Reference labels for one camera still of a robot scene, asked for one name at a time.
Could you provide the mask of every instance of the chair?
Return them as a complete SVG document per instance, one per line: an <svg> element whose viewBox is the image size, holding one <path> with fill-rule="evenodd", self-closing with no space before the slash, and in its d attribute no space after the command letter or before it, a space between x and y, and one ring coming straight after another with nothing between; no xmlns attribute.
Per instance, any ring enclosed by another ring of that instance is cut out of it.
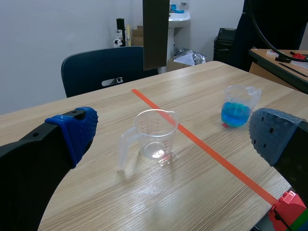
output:
<svg viewBox="0 0 308 231"><path fill-rule="evenodd" d="M67 97L157 74L157 69L143 70L143 47L120 47L74 54L67 57L61 67ZM115 81L103 86L102 82L109 79Z"/></svg>

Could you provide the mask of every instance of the glass pitcher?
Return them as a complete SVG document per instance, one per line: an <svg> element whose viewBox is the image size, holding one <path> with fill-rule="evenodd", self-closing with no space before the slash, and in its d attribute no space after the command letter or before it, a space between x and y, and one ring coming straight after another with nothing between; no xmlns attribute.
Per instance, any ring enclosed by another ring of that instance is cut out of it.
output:
<svg viewBox="0 0 308 231"><path fill-rule="evenodd" d="M163 160L172 156L172 145L178 119L175 112L151 109L138 114L134 127L121 135L119 167L123 169L128 148L138 141L140 152L151 160Z"/></svg>
<svg viewBox="0 0 308 231"><path fill-rule="evenodd" d="M231 127L244 125L260 100L262 90L254 87L230 86L225 88L221 120Z"/></svg>

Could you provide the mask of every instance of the orange tape line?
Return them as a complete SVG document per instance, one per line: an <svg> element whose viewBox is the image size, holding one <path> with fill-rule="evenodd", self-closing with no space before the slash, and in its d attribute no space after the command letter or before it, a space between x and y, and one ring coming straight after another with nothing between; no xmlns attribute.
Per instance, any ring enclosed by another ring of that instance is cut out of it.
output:
<svg viewBox="0 0 308 231"><path fill-rule="evenodd" d="M136 94L140 99L142 99L146 104L148 104L153 109L160 109L155 103L150 101L147 97L145 97L140 91L137 89L131 90L134 94ZM172 120L168 115L161 114L168 122L172 123ZM238 179L240 179L245 185L251 188L255 193L261 196L264 200L266 200L269 204L274 205L277 202L277 199L265 191L261 186L256 184L253 180L251 180L248 176L246 176L243 172L233 166L229 161L215 152L210 146L204 143L201 139L192 134L189 130L187 130L183 125L179 124L178 130L182 132L185 136L187 136L190 140L192 140L195 144L197 144L200 148L202 148L205 152L207 152L211 157L213 157L216 161L218 161L221 165L223 165L227 170L229 170L233 175L235 175Z"/></svg>

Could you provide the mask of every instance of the pitcher with blue liquid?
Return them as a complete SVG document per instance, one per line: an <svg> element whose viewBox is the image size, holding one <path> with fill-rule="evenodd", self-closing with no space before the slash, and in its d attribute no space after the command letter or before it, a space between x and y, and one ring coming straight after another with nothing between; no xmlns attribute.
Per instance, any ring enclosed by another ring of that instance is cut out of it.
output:
<svg viewBox="0 0 308 231"><path fill-rule="evenodd" d="M221 120L231 127L244 125L260 100L262 90L254 87L230 86L225 88Z"/></svg>

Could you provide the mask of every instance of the black trash bin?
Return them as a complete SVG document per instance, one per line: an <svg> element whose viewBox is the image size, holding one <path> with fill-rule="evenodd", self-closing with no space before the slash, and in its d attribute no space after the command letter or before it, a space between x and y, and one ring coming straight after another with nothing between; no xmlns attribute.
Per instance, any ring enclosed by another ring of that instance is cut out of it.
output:
<svg viewBox="0 0 308 231"><path fill-rule="evenodd" d="M214 40L214 61L229 64L236 29L221 28Z"/></svg>

